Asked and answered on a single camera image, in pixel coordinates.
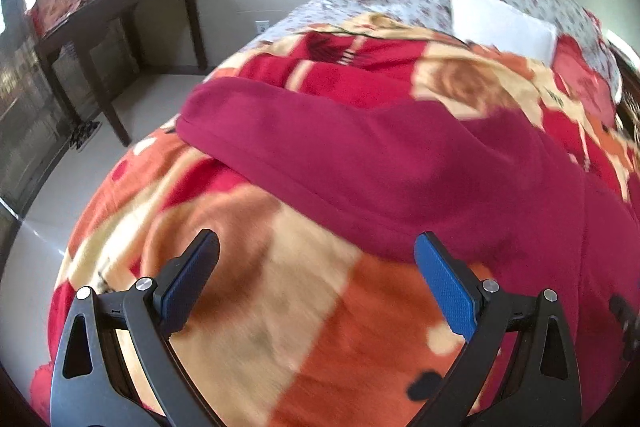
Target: table leg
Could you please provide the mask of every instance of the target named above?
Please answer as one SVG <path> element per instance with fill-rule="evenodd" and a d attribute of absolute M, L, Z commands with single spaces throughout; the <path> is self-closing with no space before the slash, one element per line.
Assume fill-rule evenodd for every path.
<path fill-rule="evenodd" d="M 102 85 L 100 75 L 98 74 L 98 70 L 95 68 L 94 60 L 91 58 L 89 49 L 84 49 L 78 46 L 76 42 L 74 42 L 74 47 L 76 48 L 76 54 L 78 55 L 82 74 L 84 74 L 87 83 L 89 83 L 89 87 L 94 94 L 98 107 L 104 113 L 120 142 L 124 147 L 129 146 L 131 143 L 131 137 L 120 121 L 120 118 L 113 107 L 113 103 L 111 103 L 109 95 Z"/>
<path fill-rule="evenodd" d="M 66 113 L 69 120 L 71 120 L 71 123 L 74 127 L 80 125 L 82 123 L 80 115 L 78 115 L 76 108 L 74 107 L 71 100 L 69 100 L 65 88 L 62 87 L 60 79 L 56 75 L 56 71 L 54 71 L 51 63 L 45 57 L 41 57 L 39 54 L 38 61 L 40 62 L 40 68 L 42 69 L 42 73 L 44 73 L 47 84 L 49 84 L 51 92 L 56 97 L 56 100 L 58 100 L 60 107 Z"/>
<path fill-rule="evenodd" d="M 191 40 L 193 41 L 193 51 L 196 54 L 198 67 L 202 71 L 206 71 L 209 65 L 207 64 L 207 54 L 204 51 L 204 42 L 202 41 L 202 30 L 200 29 L 200 18 L 198 16 L 196 0 L 184 0 L 184 5 L 187 8 L 187 17 L 189 18 L 189 26 L 191 27 Z"/>

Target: floor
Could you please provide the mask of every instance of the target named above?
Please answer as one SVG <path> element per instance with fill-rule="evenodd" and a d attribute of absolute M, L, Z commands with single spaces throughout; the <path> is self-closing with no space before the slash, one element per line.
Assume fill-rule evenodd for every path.
<path fill-rule="evenodd" d="M 133 142 L 180 108 L 200 76 L 142 76 L 115 102 Z M 125 150 L 104 117 L 81 152 L 67 152 L 33 202 L 0 282 L 0 360 L 24 396 L 34 370 L 49 362 L 47 313 L 72 228 Z"/>

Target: bed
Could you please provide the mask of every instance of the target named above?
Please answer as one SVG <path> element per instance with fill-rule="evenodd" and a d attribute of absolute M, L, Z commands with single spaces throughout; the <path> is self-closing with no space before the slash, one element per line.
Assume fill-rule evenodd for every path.
<path fill-rule="evenodd" d="M 566 62 L 454 38 L 449 0 L 312 0 L 220 64 L 79 219 L 52 359 L 79 287 L 129 288 L 208 228 L 221 260 L 172 346 L 224 422 L 404 425 L 428 398 L 408 390 L 463 345 L 413 263 L 431 229 L 480 279 L 558 292 L 593 413 L 623 368 L 609 296 L 640 302 L 638 149 L 612 128 L 620 72 L 597 19 L 572 0 L 503 1 L 553 24 Z M 31 386 L 44 417 L 50 370 Z"/>

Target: floral blanket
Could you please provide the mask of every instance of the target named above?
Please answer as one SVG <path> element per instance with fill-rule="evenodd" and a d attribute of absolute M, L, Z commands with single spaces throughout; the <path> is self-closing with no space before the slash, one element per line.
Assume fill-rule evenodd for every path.
<path fill-rule="evenodd" d="M 399 60 L 389 46 L 379 45 L 387 41 L 410 42 L 413 51 Z M 296 60 L 279 62 L 276 71 L 266 66 L 270 57 Z M 395 86 L 388 94 L 405 90 L 460 121 L 483 121 L 504 108 L 524 115 L 527 126 L 561 150 L 562 168 L 569 165 L 596 180 L 597 190 L 617 205 L 609 214 L 626 216 L 626 235 L 614 235 L 628 243 L 629 234 L 638 233 L 638 151 L 585 113 L 561 77 L 538 62 L 365 14 L 236 54 L 209 80 L 255 75 L 299 90 L 320 63 L 383 71 L 385 82 Z M 355 107 L 385 103 L 383 91 L 375 100 L 368 96 L 376 90 L 365 77 L 350 88 L 345 77 L 321 78 L 318 96 Z M 156 275 L 199 230 L 212 229 L 220 236 L 220 262 L 171 343 L 225 423 L 405 425 L 427 397 L 416 391 L 424 375 L 444 375 L 462 338 L 443 321 L 410 259 L 370 253 L 324 225 L 187 145 L 175 132 L 175 119 L 169 121 L 126 153 L 76 225 L 50 308 L 52 360 L 79 287 L 91 285 L 99 293 L 128 289 L 139 277 Z M 492 274 L 482 264 L 472 269 L 480 279 Z M 609 275 L 602 282 L 607 292 Z M 574 304 L 572 332 L 579 340 Z M 600 311 L 598 319 L 610 327 Z M 121 331 L 118 337 L 142 400 L 161 412 L 130 338 Z M 595 377 L 612 385 L 618 370 Z M 44 417 L 50 372 L 51 364 L 40 368 L 31 387 L 32 404 Z M 585 395 L 590 412 L 604 398 L 592 388 Z"/>

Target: dark wooden table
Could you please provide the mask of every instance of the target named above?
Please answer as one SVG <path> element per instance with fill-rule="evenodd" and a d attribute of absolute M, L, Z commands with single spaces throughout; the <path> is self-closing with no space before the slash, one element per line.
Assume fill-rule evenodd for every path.
<path fill-rule="evenodd" d="M 145 61 L 140 35 L 134 22 L 133 10 L 141 0 L 94 0 L 80 9 L 73 12 L 61 25 L 46 34 L 35 46 L 36 54 L 40 60 L 42 71 L 47 78 L 47 82 L 75 126 L 82 125 L 82 120 L 69 100 L 65 89 L 60 84 L 60 80 L 53 70 L 53 62 L 60 56 L 62 46 L 70 42 L 73 44 L 82 74 L 89 84 L 100 110 L 104 113 L 109 124 L 124 146 L 131 143 L 129 133 L 123 126 L 107 91 L 100 80 L 98 71 L 91 58 L 91 50 L 95 48 L 105 37 L 108 30 L 108 23 L 111 20 L 119 19 L 125 32 L 131 52 L 138 62 L 141 71 L 148 68 Z M 177 68 L 167 68 L 166 73 L 191 73 L 205 74 L 208 72 L 207 56 L 202 42 L 202 31 L 198 19 L 198 9 L 195 0 L 184 0 L 189 25 L 191 27 L 191 39 L 193 49 L 198 62 L 195 66 L 178 66 Z"/>

